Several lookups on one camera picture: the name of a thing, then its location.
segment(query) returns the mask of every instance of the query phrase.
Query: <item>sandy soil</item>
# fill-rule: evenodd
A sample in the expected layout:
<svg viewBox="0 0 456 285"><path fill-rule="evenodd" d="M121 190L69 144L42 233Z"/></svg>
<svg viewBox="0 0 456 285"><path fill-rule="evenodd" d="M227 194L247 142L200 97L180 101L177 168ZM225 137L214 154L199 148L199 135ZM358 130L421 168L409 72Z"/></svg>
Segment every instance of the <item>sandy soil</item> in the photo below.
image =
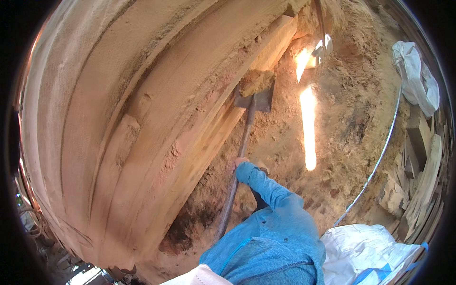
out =
<svg viewBox="0 0 456 285"><path fill-rule="evenodd" d="M271 178L303 197L304 208L315 218L320 234L343 214L372 172L393 120L400 86L391 64L391 46L400 39L394 21L381 9L376 14L358 0L329 0L323 6L333 9L329 16L333 52L319 68L305 70L298 84L295 56L305 41L292 42L275 69L272 112L256 114L248 147L248 158L263 161ZM305 167L299 102L300 93L309 86L317 100L317 165L313 171ZM191 270L210 247L244 123L245 116L181 209L157 255L137 264L142 277L152 284ZM394 137L404 128L400 123ZM394 160L400 147L392 144L383 165ZM369 207L374 204L371 199ZM254 208L253 195L241 185L228 229ZM358 215L356 221L369 223L372 219Z"/></svg>

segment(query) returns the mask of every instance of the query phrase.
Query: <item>sleeve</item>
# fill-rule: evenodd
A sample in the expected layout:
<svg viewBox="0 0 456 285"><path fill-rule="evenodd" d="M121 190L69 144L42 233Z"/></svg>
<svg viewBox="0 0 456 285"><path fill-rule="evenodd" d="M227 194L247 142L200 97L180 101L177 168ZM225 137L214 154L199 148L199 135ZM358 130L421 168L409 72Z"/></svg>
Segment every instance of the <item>sleeve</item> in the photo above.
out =
<svg viewBox="0 0 456 285"><path fill-rule="evenodd" d="M275 210L280 207L282 201L287 197L291 200L296 200L297 203L303 204L302 198L279 183L270 179L262 172L255 164L244 161L236 169L236 177L239 182L247 184L254 191L258 192L261 198Z"/></svg>

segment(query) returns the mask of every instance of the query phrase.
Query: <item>wooden handle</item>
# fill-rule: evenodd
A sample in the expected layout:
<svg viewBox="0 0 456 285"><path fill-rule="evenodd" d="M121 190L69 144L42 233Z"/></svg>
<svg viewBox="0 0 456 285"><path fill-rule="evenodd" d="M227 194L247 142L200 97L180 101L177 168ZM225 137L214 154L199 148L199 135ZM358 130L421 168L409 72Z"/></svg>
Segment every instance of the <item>wooden handle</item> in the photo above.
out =
<svg viewBox="0 0 456 285"><path fill-rule="evenodd" d="M244 128L244 134L242 135L242 142L241 147L239 148L238 157L244 157L245 152L247 150L247 144L250 138L250 131L252 129L252 125L255 119L255 97L252 98L252 103L250 104L248 114L247 114L247 121ZM214 245L222 236L225 234L228 226L228 221L231 216L231 210L234 204L234 198L236 197L236 192L238 191L239 182L236 178L236 171L233 173L233 177L231 178L231 182L228 188L228 197L225 200L225 204L222 209L222 215L220 224L215 232L215 237L212 245Z"/></svg>

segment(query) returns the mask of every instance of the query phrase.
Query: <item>rope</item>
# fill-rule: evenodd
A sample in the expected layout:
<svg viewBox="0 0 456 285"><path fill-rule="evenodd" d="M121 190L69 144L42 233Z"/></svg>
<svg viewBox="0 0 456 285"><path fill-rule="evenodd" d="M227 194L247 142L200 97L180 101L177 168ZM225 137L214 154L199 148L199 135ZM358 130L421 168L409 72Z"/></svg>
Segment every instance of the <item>rope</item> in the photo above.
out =
<svg viewBox="0 0 456 285"><path fill-rule="evenodd" d="M35 210L33 208L21 210L19 212L19 215L22 215L25 212L34 213L36 218L38 219L38 224L36 225L37 228L33 229L33 230L30 230L30 231L27 231L27 233L33 238L39 237L43 233L43 229L48 226L46 219L44 218L43 214L40 211Z"/></svg>

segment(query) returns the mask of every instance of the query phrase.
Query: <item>white bulk bag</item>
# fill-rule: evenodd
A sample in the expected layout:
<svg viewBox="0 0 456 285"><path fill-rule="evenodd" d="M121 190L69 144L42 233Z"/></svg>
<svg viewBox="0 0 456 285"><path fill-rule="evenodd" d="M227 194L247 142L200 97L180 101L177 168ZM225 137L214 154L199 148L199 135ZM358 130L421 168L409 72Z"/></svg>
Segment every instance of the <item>white bulk bag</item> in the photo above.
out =
<svg viewBox="0 0 456 285"><path fill-rule="evenodd" d="M393 65L402 78L402 93L430 117L439 108L439 85L423 62L414 42L393 45Z"/></svg>
<svg viewBox="0 0 456 285"><path fill-rule="evenodd" d="M387 284L399 270L411 264L420 248L417 244L396 243L381 225L331 228L321 241L326 247L325 285L351 285L363 272L359 279L365 278L358 284Z"/></svg>

